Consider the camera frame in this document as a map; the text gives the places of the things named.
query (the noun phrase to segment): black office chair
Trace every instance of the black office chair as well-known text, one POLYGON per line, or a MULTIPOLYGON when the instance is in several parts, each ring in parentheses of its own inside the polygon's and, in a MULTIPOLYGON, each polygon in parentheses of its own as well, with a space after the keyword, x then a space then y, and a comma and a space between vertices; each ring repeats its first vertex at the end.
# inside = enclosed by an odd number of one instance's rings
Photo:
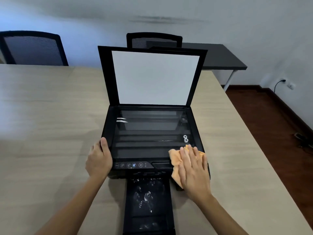
POLYGON ((0 32, 0 49, 7 64, 68 66, 61 38, 39 31, 0 32))
POLYGON ((151 48, 151 47, 182 47, 182 36, 154 33, 138 32, 126 35, 128 48, 151 48))

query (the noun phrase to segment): scanner lid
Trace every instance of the scanner lid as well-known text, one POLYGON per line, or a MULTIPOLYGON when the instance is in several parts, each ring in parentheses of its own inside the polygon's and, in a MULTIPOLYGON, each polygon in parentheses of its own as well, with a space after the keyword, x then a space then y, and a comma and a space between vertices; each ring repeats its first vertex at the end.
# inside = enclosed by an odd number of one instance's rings
POLYGON ((207 50, 98 46, 111 106, 190 106, 207 50))

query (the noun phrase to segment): white wall socket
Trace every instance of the white wall socket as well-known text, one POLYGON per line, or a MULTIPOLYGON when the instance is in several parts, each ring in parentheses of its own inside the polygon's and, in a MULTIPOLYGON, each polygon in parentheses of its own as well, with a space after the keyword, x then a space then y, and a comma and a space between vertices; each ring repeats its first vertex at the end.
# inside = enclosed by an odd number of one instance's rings
POLYGON ((290 82, 287 84, 287 87, 293 90, 295 88, 295 84, 293 82, 290 82))

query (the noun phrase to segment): desk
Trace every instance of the desk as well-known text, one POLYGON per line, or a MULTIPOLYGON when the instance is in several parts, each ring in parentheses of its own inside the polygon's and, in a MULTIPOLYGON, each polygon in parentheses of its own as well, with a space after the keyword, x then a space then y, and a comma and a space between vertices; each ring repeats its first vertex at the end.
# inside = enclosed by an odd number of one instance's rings
MULTIPOLYGON (((109 106, 101 69, 0 65, 0 228, 32 234, 88 178, 85 161, 109 106)), ((192 109, 209 158, 212 192, 250 234, 313 234, 211 71, 192 109)), ((121 234, 125 180, 107 179, 79 234, 121 234)), ((215 234, 171 185, 177 234, 215 234)))
POLYGON ((223 44, 182 43, 182 47, 208 50, 202 67, 203 70, 233 70, 224 86, 224 91, 227 90, 231 79, 233 78, 233 74, 236 71, 247 69, 247 66, 223 44))

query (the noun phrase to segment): forearm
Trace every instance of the forearm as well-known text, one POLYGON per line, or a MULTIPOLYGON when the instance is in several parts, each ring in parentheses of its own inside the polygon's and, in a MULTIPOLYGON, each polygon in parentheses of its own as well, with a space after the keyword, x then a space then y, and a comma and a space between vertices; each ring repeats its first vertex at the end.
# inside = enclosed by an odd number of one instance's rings
POLYGON ((35 235, 77 234, 103 182, 104 178, 89 177, 84 187, 74 198, 57 212, 35 235))
POLYGON ((197 205, 218 235, 248 235, 213 196, 197 205))

